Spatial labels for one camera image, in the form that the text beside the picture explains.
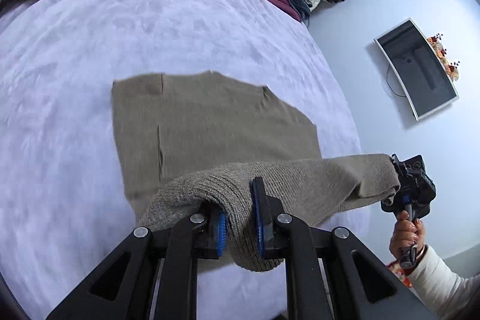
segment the sweater sleeve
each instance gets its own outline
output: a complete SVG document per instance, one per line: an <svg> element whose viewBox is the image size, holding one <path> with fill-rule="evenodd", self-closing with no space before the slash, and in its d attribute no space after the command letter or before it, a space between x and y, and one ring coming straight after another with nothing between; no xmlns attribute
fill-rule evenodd
<svg viewBox="0 0 480 320"><path fill-rule="evenodd" d="M458 276L430 246L409 280L423 303L442 320L459 312L480 286L480 275Z"/></svg>

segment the bracelet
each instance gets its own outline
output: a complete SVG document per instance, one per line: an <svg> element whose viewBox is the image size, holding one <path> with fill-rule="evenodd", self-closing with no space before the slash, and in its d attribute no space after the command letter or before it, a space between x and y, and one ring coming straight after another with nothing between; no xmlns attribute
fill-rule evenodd
<svg viewBox="0 0 480 320"><path fill-rule="evenodd" d="M420 252L417 253L417 256L415 257L415 260L419 260L423 256L423 253L425 252L425 248L426 248L426 244L424 244L422 249L420 250Z"/></svg>

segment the silver bolt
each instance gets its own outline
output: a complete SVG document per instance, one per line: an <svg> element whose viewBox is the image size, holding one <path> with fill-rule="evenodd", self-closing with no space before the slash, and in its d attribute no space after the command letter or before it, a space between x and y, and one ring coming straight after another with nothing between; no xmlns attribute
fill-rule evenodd
<svg viewBox="0 0 480 320"><path fill-rule="evenodd" d="M140 226L134 230L133 235L135 237L145 237L148 235L148 229L146 229L144 226Z"/></svg>
<svg viewBox="0 0 480 320"><path fill-rule="evenodd" d="M201 222L205 221L205 216L201 213L195 213L190 216L190 221L194 224L200 224Z"/></svg>
<svg viewBox="0 0 480 320"><path fill-rule="evenodd" d="M346 239L347 237L349 237L350 235L350 232L347 228L337 228L335 229L335 236L336 237L339 237L340 239Z"/></svg>
<svg viewBox="0 0 480 320"><path fill-rule="evenodd" d="M277 216L277 220L282 224L289 224L290 222L292 222L292 216L287 213L282 213Z"/></svg>

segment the white wall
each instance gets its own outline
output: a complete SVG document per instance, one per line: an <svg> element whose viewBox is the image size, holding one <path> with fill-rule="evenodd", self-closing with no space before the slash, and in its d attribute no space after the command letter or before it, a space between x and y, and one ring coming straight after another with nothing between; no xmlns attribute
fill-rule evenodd
<svg viewBox="0 0 480 320"><path fill-rule="evenodd" d="M460 99L416 122L408 101L385 83L387 60L374 38L411 17L427 36L443 33L451 60L461 60ZM350 104L365 153L421 154L437 187L424 221L427 241L446 258L480 243L480 7L475 0L346 0L310 20ZM401 87L390 73L395 91ZM383 261L394 216L374 205L366 244Z"/></svg>

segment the television screen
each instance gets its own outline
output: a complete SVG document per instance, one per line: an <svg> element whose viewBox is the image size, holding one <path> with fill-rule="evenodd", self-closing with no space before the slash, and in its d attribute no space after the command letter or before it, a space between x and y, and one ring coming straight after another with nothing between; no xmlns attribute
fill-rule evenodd
<svg viewBox="0 0 480 320"><path fill-rule="evenodd" d="M376 41L397 71L417 119L457 98L443 65L411 20Z"/></svg>

